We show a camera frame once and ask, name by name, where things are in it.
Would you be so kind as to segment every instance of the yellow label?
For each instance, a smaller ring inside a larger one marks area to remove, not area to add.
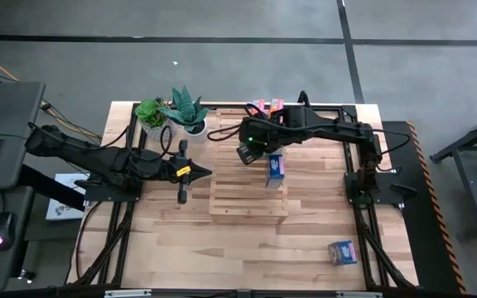
[[[181,176],[181,175],[185,175],[187,173],[190,172],[190,166],[186,166],[186,167],[183,167],[181,169],[179,169],[178,171],[176,171],[176,176]]]

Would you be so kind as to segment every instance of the white pot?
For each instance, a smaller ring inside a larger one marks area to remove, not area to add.
[[[139,122],[141,123],[142,129],[147,133],[147,137],[155,142],[160,141],[159,138],[161,136],[161,131],[163,130],[165,126],[168,125],[171,127],[172,137],[174,137],[174,135],[176,134],[176,131],[178,130],[177,125],[174,122],[172,122],[170,119],[167,119],[165,123],[163,123],[163,125],[161,125],[160,127],[150,127],[148,123],[144,123],[141,120],[139,120]],[[168,140],[169,140],[169,132],[167,129],[165,133],[163,134],[163,141],[167,142]]]
[[[189,142],[193,142],[193,143],[203,143],[205,142],[205,140],[207,140],[207,121],[205,121],[204,119],[204,130],[199,132],[199,133],[196,133],[196,134],[191,134],[187,131],[185,131],[185,135],[187,136],[187,140]]]

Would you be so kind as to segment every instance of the concrete floor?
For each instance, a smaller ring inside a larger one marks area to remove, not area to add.
[[[353,38],[477,40],[475,0],[344,3]],[[1,32],[343,36],[336,0],[0,0]],[[427,156],[477,123],[476,46],[355,46],[354,55],[365,103],[377,103],[383,120],[413,121]],[[111,101],[167,95],[183,84],[212,101],[292,101],[305,89],[316,103],[354,103],[347,62],[343,45],[0,41],[1,65],[21,80],[45,81],[46,99],[96,132],[103,130]],[[53,122],[42,113],[39,123]],[[56,159],[27,162],[47,175],[73,171]],[[429,165],[450,233],[475,227],[453,162]],[[477,294],[477,241],[455,243],[455,253],[467,290]]]

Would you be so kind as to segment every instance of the blue box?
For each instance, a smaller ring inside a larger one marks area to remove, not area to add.
[[[352,241],[338,241],[329,244],[327,249],[329,250],[332,265],[356,264],[356,254],[354,253]]]
[[[270,154],[266,163],[266,188],[277,189],[285,178],[285,167],[281,154]]]

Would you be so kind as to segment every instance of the green plant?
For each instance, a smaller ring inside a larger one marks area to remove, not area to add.
[[[204,121],[205,115],[209,112],[208,108],[201,107],[200,99],[201,96],[193,103],[185,86],[181,93],[172,88],[172,100],[177,110],[159,108],[159,111],[174,123],[183,125],[187,132],[192,132],[198,124]]]
[[[136,116],[150,127],[160,127],[166,116],[161,110],[169,110],[169,104],[161,98],[143,100],[136,108]]]

